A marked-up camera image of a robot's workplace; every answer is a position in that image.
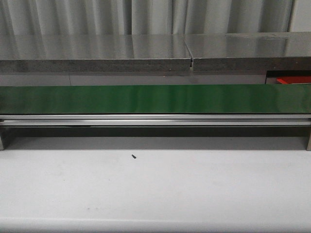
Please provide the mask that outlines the green conveyor belt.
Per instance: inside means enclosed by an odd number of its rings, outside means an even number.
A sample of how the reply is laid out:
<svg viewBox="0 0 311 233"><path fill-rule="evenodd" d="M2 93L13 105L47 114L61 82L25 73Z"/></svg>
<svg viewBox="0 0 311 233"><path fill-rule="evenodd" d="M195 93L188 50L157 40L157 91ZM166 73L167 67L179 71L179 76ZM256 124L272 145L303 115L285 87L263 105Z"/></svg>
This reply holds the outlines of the green conveyor belt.
<svg viewBox="0 0 311 233"><path fill-rule="evenodd" d="M18 114L308 114L308 84L3 86Z"/></svg>

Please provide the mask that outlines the grey stone counter left slab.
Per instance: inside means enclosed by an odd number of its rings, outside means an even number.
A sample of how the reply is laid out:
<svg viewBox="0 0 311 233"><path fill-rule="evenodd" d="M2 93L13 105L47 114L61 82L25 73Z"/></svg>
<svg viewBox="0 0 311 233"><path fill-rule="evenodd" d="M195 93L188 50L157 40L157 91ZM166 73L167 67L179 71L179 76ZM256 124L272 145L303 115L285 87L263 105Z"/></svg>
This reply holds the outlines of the grey stone counter left slab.
<svg viewBox="0 0 311 233"><path fill-rule="evenodd" d="M0 71L189 71L191 55L179 35L2 35Z"/></svg>

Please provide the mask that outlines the grey stone counter slab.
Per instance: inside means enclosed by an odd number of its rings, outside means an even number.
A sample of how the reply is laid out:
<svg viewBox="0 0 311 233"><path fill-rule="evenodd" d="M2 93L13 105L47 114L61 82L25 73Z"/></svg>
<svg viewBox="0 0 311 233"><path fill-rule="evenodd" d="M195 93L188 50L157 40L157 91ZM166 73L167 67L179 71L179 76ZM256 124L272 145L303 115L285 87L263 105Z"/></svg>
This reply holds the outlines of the grey stone counter slab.
<svg viewBox="0 0 311 233"><path fill-rule="evenodd" d="M179 35L2 35L0 71L189 71L191 55Z"/></svg>
<svg viewBox="0 0 311 233"><path fill-rule="evenodd" d="M195 71L310 70L310 32L188 34Z"/></svg>

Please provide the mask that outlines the grey stone counter right slab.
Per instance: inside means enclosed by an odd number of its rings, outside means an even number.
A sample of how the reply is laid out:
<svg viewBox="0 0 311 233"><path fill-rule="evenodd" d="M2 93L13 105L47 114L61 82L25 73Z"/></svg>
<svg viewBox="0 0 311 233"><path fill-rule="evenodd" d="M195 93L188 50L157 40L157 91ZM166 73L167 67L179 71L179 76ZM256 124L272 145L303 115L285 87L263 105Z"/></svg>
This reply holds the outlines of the grey stone counter right slab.
<svg viewBox="0 0 311 233"><path fill-rule="evenodd" d="M310 70L310 32L188 34L195 71Z"/></svg>

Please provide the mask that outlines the red plastic bin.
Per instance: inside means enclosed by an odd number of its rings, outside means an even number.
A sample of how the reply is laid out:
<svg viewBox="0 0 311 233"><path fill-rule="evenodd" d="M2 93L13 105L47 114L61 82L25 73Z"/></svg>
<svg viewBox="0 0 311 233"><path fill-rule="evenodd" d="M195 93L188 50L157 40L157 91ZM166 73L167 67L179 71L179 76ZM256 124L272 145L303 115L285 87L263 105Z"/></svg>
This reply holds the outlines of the red plastic bin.
<svg viewBox="0 0 311 233"><path fill-rule="evenodd" d="M280 84L311 84L311 76L282 76L276 80Z"/></svg>

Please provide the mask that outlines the right conveyor support leg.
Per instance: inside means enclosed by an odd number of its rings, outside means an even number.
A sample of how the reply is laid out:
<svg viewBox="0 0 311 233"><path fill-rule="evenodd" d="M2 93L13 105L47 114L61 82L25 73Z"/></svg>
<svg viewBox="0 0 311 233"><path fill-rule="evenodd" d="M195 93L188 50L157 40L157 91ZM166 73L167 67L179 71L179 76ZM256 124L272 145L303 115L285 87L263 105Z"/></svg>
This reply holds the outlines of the right conveyor support leg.
<svg viewBox="0 0 311 233"><path fill-rule="evenodd" d="M311 150L311 128L308 127L305 129L305 134L303 136L303 145L306 151Z"/></svg>

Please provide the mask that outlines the grey pleated curtain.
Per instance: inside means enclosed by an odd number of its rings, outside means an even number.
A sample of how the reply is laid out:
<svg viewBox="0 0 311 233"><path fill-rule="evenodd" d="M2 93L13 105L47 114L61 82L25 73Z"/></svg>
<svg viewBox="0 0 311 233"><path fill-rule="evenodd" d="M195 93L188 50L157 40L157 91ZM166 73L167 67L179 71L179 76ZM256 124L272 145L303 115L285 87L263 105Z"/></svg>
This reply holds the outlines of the grey pleated curtain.
<svg viewBox="0 0 311 233"><path fill-rule="evenodd" d="M292 0L3 0L2 35L286 32Z"/></svg>

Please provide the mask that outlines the aluminium conveyor frame rail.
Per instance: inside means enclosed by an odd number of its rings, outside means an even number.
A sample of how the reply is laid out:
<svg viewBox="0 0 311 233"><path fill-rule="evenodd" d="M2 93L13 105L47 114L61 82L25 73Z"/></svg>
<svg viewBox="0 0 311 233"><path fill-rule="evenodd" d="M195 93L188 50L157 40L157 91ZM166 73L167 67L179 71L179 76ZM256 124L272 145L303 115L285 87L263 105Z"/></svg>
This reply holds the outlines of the aluminium conveyor frame rail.
<svg viewBox="0 0 311 233"><path fill-rule="evenodd" d="M310 114L1 115L2 127L39 126L310 126Z"/></svg>

